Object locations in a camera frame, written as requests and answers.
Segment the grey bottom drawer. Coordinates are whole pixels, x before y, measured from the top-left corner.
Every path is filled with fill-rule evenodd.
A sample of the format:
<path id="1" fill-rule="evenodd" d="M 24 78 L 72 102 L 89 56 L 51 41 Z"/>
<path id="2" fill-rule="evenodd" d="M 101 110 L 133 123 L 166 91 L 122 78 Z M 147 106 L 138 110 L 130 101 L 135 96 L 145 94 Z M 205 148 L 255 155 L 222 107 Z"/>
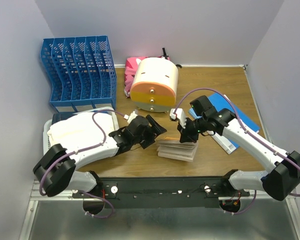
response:
<path id="1" fill-rule="evenodd" d="M 169 112 L 173 106 L 165 106 L 165 105 L 159 105 L 159 104 L 152 104 L 152 103 L 144 103 L 144 102 L 137 102 L 137 107 L 148 111 L 148 112 L 154 112 L 154 113 L 166 113 Z"/>

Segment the orange paperback book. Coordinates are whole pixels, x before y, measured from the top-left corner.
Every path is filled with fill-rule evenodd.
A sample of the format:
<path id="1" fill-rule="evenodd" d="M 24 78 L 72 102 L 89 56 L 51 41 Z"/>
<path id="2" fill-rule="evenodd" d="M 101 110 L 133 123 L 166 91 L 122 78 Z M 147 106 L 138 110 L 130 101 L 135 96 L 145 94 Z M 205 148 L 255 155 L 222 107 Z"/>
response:
<path id="1" fill-rule="evenodd" d="M 157 155 L 162 158 L 193 162 L 198 149 L 198 143 L 183 142 L 178 138 L 164 137 L 157 142 Z"/>

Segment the yellow drawer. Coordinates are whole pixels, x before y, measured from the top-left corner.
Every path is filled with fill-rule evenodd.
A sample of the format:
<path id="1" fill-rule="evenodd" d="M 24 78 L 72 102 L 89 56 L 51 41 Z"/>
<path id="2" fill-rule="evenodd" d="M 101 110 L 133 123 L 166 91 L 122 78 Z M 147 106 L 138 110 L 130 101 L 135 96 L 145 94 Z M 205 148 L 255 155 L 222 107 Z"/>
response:
<path id="1" fill-rule="evenodd" d="M 155 104 L 160 106 L 174 106 L 176 104 L 176 97 L 169 95 L 156 95 L 144 92 L 131 92 L 130 98 L 136 103 Z"/>

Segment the blue document folder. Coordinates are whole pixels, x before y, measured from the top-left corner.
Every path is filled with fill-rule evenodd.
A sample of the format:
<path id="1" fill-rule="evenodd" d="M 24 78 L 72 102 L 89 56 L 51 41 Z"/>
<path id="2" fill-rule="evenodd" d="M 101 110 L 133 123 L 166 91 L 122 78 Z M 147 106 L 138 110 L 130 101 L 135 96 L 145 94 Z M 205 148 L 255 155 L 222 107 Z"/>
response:
<path id="1" fill-rule="evenodd" d="M 209 97 L 202 95 L 191 101 L 190 105 L 195 126 L 200 130 L 199 135 L 212 132 L 213 136 L 236 143 L 256 159 L 263 154 L 259 128 L 249 128 L 227 96 L 219 93 Z"/>

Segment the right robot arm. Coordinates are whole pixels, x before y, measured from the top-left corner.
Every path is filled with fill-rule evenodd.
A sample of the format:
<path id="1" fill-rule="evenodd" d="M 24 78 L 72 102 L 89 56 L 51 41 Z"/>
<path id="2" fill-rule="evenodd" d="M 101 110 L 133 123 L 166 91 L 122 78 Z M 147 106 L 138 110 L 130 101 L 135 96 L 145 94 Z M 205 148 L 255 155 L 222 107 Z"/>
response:
<path id="1" fill-rule="evenodd" d="M 287 152 L 261 137 L 250 129 L 231 110 L 220 111 L 203 95 L 191 103 L 198 116 L 191 120 L 181 108 L 171 109 L 169 116 L 178 121 L 180 142 L 196 143 L 199 135 L 213 132 L 237 143 L 253 156 L 263 167 L 263 171 L 231 170 L 222 179 L 220 191 L 231 196 L 237 190 L 264 191 L 277 201 L 284 200 L 300 184 L 300 154 Z"/>

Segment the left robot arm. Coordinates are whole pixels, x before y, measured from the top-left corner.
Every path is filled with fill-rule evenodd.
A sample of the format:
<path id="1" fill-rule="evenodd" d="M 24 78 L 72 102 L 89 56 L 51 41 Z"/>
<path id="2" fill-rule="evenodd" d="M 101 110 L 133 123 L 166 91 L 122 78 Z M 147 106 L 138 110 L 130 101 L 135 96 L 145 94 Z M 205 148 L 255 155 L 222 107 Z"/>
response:
<path id="1" fill-rule="evenodd" d="M 109 110 L 82 112 L 52 123 L 46 132 L 49 149 L 33 168 L 42 196 L 54 197 L 64 190 L 82 190 L 89 197 L 100 194 L 93 172 L 78 170 L 98 160 L 112 158 L 135 145 L 146 149 L 167 132 L 150 115 L 124 115 L 128 125 L 118 128 Z"/>

